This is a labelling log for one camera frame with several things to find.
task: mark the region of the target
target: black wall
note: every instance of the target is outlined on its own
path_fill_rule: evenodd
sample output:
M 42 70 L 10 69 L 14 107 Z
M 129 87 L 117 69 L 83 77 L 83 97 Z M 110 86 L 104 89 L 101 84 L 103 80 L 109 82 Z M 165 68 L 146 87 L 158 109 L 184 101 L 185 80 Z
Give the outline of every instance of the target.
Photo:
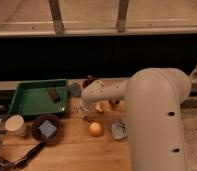
M 131 76 L 146 67 L 197 64 L 197 34 L 1 38 L 0 80 Z

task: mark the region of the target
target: wooden countertop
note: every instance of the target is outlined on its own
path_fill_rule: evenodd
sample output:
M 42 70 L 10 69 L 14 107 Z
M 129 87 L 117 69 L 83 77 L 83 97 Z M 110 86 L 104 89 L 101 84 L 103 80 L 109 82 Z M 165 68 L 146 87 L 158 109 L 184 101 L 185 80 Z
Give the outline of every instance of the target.
M 113 82 L 115 81 L 105 80 L 106 84 Z M 112 110 L 107 101 L 102 101 L 104 113 L 90 115 L 91 119 L 100 121 L 105 129 L 102 137 L 95 138 L 88 134 L 86 124 L 75 110 L 79 100 L 79 98 L 70 99 L 70 117 L 61 119 L 62 129 L 59 135 L 23 170 L 131 171 L 127 139 L 115 141 L 108 130 L 111 121 L 124 117 L 124 102 L 121 101 L 117 109 Z M 191 171 L 197 171 L 197 109 L 182 109 L 182 118 L 188 163 Z M 0 149 L 0 156 L 9 161 L 15 161 L 37 143 L 31 136 L 19 138 L 6 135 Z
M 90 115 L 92 120 L 100 121 L 105 130 L 103 136 L 95 138 L 88 134 L 86 123 L 75 110 L 79 100 L 79 98 L 70 99 L 70 117 L 61 119 L 60 133 L 23 170 L 131 171 L 127 139 L 115 141 L 108 130 L 111 121 L 124 117 L 123 102 L 113 111 L 108 102 L 103 101 L 105 112 L 102 115 L 97 113 Z M 20 138 L 6 135 L 0 156 L 15 161 L 37 143 L 31 136 Z

